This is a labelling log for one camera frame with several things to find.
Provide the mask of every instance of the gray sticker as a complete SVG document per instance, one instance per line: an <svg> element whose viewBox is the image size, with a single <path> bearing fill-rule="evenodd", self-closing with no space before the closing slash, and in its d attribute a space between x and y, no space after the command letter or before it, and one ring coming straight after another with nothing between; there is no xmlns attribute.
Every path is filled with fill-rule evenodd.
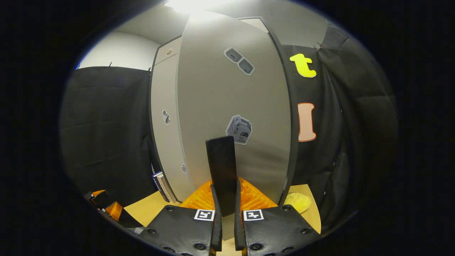
<svg viewBox="0 0 455 256"><path fill-rule="evenodd" d="M233 48L230 48L229 50L227 50L225 53L226 57L228 57L232 62L239 62L240 59L242 58L242 55L240 55L240 53L238 53L236 50L234 50Z"/></svg>
<svg viewBox="0 0 455 256"><path fill-rule="evenodd" d="M185 164L182 164L182 171L184 173L188 173L188 169L187 169L187 166Z"/></svg>
<svg viewBox="0 0 455 256"><path fill-rule="evenodd" d="M169 118L169 113L167 113L166 110L163 110L162 115L163 115L164 123L166 123L166 125L169 125L169 123L171 122L171 120Z"/></svg>
<svg viewBox="0 0 455 256"><path fill-rule="evenodd" d="M254 70L253 65L251 65L251 63L245 58L238 64L238 67L247 75L251 75Z"/></svg>
<svg viewBox="0 0 455 256"><path fill-rule="evenodd" d="M233 136L234 143L246 145L251 137L253 128L249 120L244 119L240 115L235 115L231 118L231 122L226 128L226 136Z"/></svg>

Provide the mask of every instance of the gray cabinet door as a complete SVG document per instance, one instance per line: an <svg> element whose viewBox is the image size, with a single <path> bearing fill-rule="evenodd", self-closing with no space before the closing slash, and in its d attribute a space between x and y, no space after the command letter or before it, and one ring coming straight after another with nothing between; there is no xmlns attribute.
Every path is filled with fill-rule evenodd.
<svg viewBox="0 0 455 256"><path fill-rule="evenodd" d="M184 201L194 187L182 170L185 163L177 117L176 77L178 54L153 68L151 115L155 143L167 181L179 201Z"/></svg>
<svg viewBox="0 0 455 256"><path fill-rule="evenodd" d="M230 47L254 66L250 75L224 55ZM231 118L241 115L253 131L246 145L235 145L237 174L278 203L288 180L291 114L283 66L269 34L201 12L190 16L178 55L178 118L194 188L211 178L205 141L225 136Z"/></svg>

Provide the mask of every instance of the black fabric backdrop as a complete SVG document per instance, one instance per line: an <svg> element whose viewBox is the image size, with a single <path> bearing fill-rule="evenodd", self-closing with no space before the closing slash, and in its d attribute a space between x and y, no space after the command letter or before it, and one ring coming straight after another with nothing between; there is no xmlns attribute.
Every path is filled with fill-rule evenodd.
<svg viewBox="0 0 455 256"><path fill-rule="evenodd" d="M310 58L312 78L288 71L298 103L312 103L316 138L299 142L292 184L308 184L326 233L346 221L390 173L398 140L391 86L376 60L329 23L321 46L284 45L286 58Z"/></svg>
<svg viewBox="0 0 455 256"><path fill-rule="evenodd" d="M122 206L156 191L147 133L150 72L87 67L70 77L62 103L61 148L82 193L106 189Z"/></svg>

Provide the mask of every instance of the ceiling light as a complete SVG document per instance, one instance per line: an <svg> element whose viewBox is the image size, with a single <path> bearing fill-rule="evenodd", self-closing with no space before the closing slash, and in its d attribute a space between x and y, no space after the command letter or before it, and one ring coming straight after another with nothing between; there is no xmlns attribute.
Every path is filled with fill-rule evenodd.
<svg viewBox="0 0 455 256"><path fill-rule="evenodd" d="M222 0L170 0L164 5L179 12L194 12L213 7L222 2Z"/></svg>

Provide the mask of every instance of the orange object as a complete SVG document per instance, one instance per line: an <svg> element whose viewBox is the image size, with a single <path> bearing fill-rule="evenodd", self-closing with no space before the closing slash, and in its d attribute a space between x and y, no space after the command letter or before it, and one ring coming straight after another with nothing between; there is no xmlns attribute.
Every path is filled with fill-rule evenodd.
<svg viewBox="0 0 455 256"><path fill-rule="evenodd" d="M99 193L101 193L101 192L103 192L103 191L106 191L106 190L103 189L103 190L95 191L95 192L92 193L92 195L93 195L94 197L96 197Z"/></svg>
<svg viewBox="0 0 455 256"><path fill-rule="evenodd" d="M215 203L213 202L212 188L210 185L212 185L212 180L209 180L200 186L179 206L191 209L215 210Z"/></svg>
<svg viewBox="0 0 455 256"><path fill-rule="evenodd" d="M278 206L251 183L242 178L239 179L240 210L257 210Z"/></svg>
<svg viewBox="0 0 455 256"><path fill-rule="evenodd" d="M278 206L251 183L242 178L239 179L241 185L240 210L257 210ZM181 203L180 207L215 210L211 184L212 180L204 183Z"/></svg>
<svg viewBox="0 0 455 256"><path fill-rule="evenodd" d="M123 207L119 203L115 202L105 210L113 219L118 221Z"/></svg>

